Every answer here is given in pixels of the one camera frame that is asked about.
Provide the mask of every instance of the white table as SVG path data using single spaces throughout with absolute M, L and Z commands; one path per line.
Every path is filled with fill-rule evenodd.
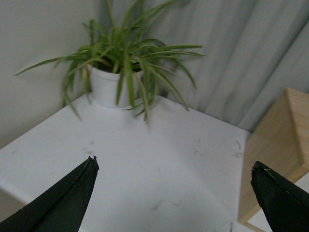
M 150 123 L 82 96 L 0 150 L 0 188 L 29 203 L 87 159 L 82 232 L 251 232 L 237 223 L 249 133 L 158 97 Z

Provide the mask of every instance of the white flower pot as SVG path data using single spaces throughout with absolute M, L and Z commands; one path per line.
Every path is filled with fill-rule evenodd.
M 119 74 L 101 71 L 91 66 L 89 70 L 91 72 L 91 86 L 95 101 L 100 105 L 110 108 L 123 108 L 130 105 L 126 80 L 123 81 L 119 104 L 116 104 Z M 137 72 L 136 75 L 141 78 L 142 72 Z M 133 80 L 134 89 L 137 93 L 138 83 L 134 78 Z

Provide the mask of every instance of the spider plant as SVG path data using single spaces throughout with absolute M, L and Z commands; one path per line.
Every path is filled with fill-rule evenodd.
M 132 109 L 141 107 L 138 113 L 144 114 L 144 120 L 149 118 L 149 107 L 154 102 L 155 96 L 162 87 L 170 90 L 175 97 L 179 97 L 188 109 L 188 106 L 182 95 L 172 83 L 170 76 L 176 76 L 176 73 L 163 65 L 168 61 L 182 69 L 193 86 L 196 84 L 189 70 L 182 64 L 181 56 L 202 56 L 200 53 L 187 51 L 187 49 L 199 48 L 200 45 L 166 45 L 159 39 L 144 38 L 143 32 L 147 29 L 156 15 L 164 8 L 171 5 L 176 0 L 169 0 L 150 10 L 144 10 L 144 0 L 134 0 L 126 13 L 120 25 L 117 25 L 112 13 L 110 0 L 106 0 L 108 9 L 110 28 L 106 30 L 96 20 L 92 19 L 88 24 L 84 24 L 89 37 L 90 44 L 81 46 L 76 53 L 48 59 L 32 65 L 17 74 L 23 73 L 37 66 L 55 62 L 55 66 L 64 61 L 70 61 L 70 66 L 62 82 L 62 94 L 64 105 L 70 105 L 77 114 L 69 93 L 73 90 L 73 84 L 76 72 L 81 73 L 84 82 L 84 91 L 86 95 L 91 92 L 90 70 L 88 65 L 92 65 L 100 70 L 118 73 L 118 89 L 116 104 L 122 93 L 123 82 L 127 82 L 129 92 L 129 102 Z M 132 17 L 133 9 L 140 3 L 141 14 L 137 18 Z M 135 72 L 143 71 L 143 78 L 139 79 Z M 133 82 L 138 83 L 139 97 L 141 101 L 136 103 L 135 89 Z

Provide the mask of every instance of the wooden box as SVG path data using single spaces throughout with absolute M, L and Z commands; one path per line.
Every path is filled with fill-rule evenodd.
M 251 169 L 261 161 L 295 183 L 309 171 L 309 94 L 286 89 L 246 143 L 239 201 L 239 222 L 264 232 L 250 220 L 259 212 Z

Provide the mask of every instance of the scuff mark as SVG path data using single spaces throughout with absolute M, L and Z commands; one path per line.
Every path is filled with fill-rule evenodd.
M 238 144 L 238 150 L 241 150 L 241 144 L 240 144 L 240 142 L 236 141 L 236 143 Z
M 227 175 L 225 172 L 223 172 L 223 171 L 221 171 L 221 170 L 219 170 L 219 172 L 222 173 L 223 175 Z
M 173 203 L 174 206 L 179 206 L 182 203 L 181 200 L 178 201 L 178 203 Z
M 151 208 L 151 210 L 153 210 L 153 211 L 158 210 L 162 203 L 163 203 L 163 200 L 161 199 L 157 204 L 155 204 L 155 205 Z
M 14 150 L 11 152 L 11 155 L 16 155 L 17 154 L 17 150 Z
M 238 152 L 235 154 L 236 158 L 242 158 L 243 157 L 243 153 L 242 152 Z
M 88 150 L 88 148 L 86 148 L 86 147 L 83 148 L 83 152 L 84 152 L 84 154 L 88 154 L 88 155 L 93 154 L 93 151 Z
M 200 142 L 201 142 L 201 138 L 199 137 L 198 140 L 197 140 L 197 143 L 196 144 L 193 144 L 192 145 L 192 148 L 194 149 L 194 156 L 196 155 L 200 155 Z

